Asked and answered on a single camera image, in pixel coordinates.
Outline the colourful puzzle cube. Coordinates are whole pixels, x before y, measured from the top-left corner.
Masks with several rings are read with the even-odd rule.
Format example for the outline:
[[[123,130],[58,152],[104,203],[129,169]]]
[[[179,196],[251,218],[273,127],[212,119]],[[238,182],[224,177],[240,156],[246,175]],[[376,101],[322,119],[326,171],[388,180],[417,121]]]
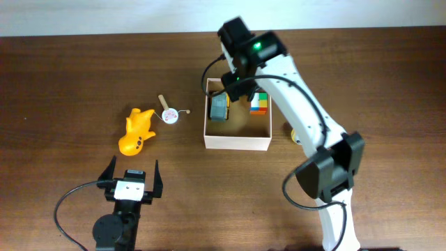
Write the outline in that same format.
[[[251,115],[266,115],[268,111],[268,94],[256,92],[250,102]]]

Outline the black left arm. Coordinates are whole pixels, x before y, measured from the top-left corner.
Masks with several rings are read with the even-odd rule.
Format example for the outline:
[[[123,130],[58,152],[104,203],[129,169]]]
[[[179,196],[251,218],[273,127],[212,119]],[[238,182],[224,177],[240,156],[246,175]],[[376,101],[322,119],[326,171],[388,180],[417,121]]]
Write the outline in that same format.
[[[95,249],[101,251],[134,250],[141,207],[152,204],[163,191],[158,164],[155,164],[151,191],[145,188],[146,172],[127,169],[122,178],[115,178],[115,165],[116,157],[113,157],[98,177],[97,187],[105,191],[107,201],[114,203],[113,212],[100,217],[93,226]]]

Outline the yellow minion ball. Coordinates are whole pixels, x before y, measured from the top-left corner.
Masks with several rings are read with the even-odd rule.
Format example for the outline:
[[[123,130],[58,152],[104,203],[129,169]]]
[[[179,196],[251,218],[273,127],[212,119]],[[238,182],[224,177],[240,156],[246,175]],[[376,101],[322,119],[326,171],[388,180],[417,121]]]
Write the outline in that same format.
[[[300,141],[295,129],[292,129],[292,131],[291,131],[291,139],[294,143],[301,145],[301,141]]]

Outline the orange rubber toy animal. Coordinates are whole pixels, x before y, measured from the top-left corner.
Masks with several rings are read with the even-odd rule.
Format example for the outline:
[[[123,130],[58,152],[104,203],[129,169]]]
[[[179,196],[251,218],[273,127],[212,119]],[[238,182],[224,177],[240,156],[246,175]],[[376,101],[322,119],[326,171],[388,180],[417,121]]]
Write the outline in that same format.
[[[119,151],[123,155],[138,154],[144,142],[156,136],[155,132],[151,131],[151,118],[154,113],[154,109],[141,111],[139,108],[132,108],[130,115],[126,118],[125,135],[118,141]]]

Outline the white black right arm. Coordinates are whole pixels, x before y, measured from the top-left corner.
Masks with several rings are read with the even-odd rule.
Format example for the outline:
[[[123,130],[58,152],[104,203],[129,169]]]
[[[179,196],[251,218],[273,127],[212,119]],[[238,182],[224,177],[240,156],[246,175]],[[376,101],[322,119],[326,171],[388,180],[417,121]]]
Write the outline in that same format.
[[[297,208],[287,185],[295,178],[315,200],[323,230],[324,250],[359,250],[355,234],[351,197],[365,142],[348,134],[317,101],[305,84],[286,46],[273,31],[252,33],[236,17],[225,22],[217,35],[230,71],[221,78],[231,101],[253,97],[265,91],[294,130],[307,160],[286,175],[282,183],[285,199]]]

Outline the wooden pig rattle drum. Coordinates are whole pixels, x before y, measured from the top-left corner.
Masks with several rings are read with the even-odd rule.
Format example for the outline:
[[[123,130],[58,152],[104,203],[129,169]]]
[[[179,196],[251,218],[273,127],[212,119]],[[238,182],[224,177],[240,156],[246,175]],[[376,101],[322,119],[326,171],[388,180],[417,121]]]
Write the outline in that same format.
[[[161,115],[157,114],[156,112],[155,112],[155,115],[166,124],[169,124],[169,125],[175,124],[179,120],[179,114],[181,112],[185,112],[186,114],[191,113],[191,111],[189,109],[177,110],[177,109],[170,107],[167,104],[167,102],[162,94],[158,95],[157,97],[160,101],[163,111],[162,111]]]

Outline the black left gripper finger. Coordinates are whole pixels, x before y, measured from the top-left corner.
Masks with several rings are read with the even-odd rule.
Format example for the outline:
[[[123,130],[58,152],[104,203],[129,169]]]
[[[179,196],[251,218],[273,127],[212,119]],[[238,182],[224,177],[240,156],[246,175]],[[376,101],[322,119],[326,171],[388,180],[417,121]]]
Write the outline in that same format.
[[[159,170],[159,163],[158,160],[155,161],[155,172],[154,172],[154,179],[153,179],[153,189],[151,191],[148,191],[146,193],[147,197],[150,198],[161,198],[163,192],[163,182],[162,177]]]
[[[115,166],[116,166],[116,156],[114,155],[108,166],[98,177],[97,187],[99,189],[110,189],[113,186]]]

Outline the yellow grey toy truck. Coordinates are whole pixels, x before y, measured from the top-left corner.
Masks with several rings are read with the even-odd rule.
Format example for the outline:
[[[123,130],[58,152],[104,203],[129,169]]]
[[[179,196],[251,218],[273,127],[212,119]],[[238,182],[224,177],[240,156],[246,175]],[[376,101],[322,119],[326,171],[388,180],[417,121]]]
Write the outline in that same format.
[[[210,100],[209,118],[211,121],[225,121],[229,117],[230,100],[226,93],[214,96]]]

